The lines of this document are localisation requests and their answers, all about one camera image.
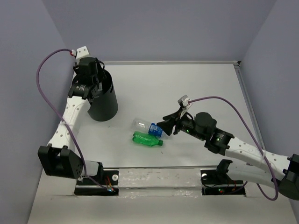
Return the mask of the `clear bottle blue label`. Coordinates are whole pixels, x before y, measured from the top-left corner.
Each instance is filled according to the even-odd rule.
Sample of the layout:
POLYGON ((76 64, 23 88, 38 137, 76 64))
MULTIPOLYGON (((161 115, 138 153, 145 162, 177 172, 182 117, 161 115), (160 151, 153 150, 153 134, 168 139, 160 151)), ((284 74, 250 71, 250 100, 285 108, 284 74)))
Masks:
POLYGON ((152 123, 139 118, 133 120, 132 128, 135 131, 146 133, 159 139, 167 139, 169 137, 160 127, 156 125, 156 123, 152 123))

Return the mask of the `green plastic bottle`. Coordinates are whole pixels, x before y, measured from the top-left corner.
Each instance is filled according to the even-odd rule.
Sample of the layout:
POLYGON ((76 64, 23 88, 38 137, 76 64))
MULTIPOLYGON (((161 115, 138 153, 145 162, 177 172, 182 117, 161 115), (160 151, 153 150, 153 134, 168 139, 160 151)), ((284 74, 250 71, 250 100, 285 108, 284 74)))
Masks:
POLYGON ((155 137, 153 135, 149 135, 149 134, 142 133, 139 131, 135 131, 133 133, 132 140, 135 143, 146 145, 149 147, 162 146, 164 143, 162 140, 158 139, 157 137, 155 137))

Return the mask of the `black cylindrical bin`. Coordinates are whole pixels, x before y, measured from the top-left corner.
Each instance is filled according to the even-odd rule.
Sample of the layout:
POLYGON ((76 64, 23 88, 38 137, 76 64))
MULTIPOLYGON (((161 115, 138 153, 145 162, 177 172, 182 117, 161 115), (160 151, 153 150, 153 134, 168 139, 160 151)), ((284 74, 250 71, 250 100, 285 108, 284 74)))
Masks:
POLYGON ((95 121, 107 121, 113 118, 118 111, 118 103, 114 90, 111 74, 104 70, 106 78, 101 80, 99 88, 95 85, 86 84, 76 75, 68 92, 68 97, 80 97, 87 100, 90 108, 89 116, 95 121))

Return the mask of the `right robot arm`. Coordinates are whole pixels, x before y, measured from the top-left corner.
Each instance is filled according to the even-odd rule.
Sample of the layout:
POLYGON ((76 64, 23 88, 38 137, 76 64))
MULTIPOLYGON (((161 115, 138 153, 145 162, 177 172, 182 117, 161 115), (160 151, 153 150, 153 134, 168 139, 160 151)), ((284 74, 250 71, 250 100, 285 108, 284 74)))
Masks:
POLYGON ((278 155, 259 150, 233 134, 216 127, 217 121, 207 112, 200 112, 191 118, 180 110, 163 117, 158 122, 168 136, 182 131, 203 141, 204 147, 214 154, 226 156, 215 171, 218 182, 228 180, 254 182, 274 189, 285 197, 299 199, 299 156, 278 155))

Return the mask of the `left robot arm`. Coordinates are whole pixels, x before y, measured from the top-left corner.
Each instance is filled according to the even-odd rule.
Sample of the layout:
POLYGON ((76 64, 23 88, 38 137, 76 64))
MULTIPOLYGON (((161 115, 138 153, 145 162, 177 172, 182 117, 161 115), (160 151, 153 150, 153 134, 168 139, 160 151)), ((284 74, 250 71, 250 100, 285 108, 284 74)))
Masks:
POLYGON ((95 57, 79 59, 73 70, 75 77, 68 92, 65 110, 58 115, 61 121, 47 145, 38 149, 38 157, 46 175, 87 178, 92 184, 99 184, 103 180, 102 164, 84 159, 76 137, 82 118, 90 109, 100 83, 106 76, 95 57))

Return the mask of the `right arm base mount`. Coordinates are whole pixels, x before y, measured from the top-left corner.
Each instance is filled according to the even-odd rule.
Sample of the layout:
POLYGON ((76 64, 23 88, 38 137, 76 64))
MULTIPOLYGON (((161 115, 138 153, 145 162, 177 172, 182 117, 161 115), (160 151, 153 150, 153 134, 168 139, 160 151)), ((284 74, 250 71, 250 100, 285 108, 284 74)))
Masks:
POLYGON ((217 174, 215 169, 200 171, 200 181, 203 196, 241 195, 246 196, 243 181, 232 180, 229 177, 217 174))

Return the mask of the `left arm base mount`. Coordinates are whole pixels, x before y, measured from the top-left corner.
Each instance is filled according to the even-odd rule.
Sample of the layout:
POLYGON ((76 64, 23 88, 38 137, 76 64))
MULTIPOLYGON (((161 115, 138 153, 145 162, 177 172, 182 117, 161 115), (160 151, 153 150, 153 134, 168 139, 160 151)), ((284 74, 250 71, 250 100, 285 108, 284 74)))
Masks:
POLYGON ((74 194, 77 196, 118 196, 119 171, 115 169, 104 169, 102 173, 92 176, 99 186, 89 178, 77 181, 74 194))

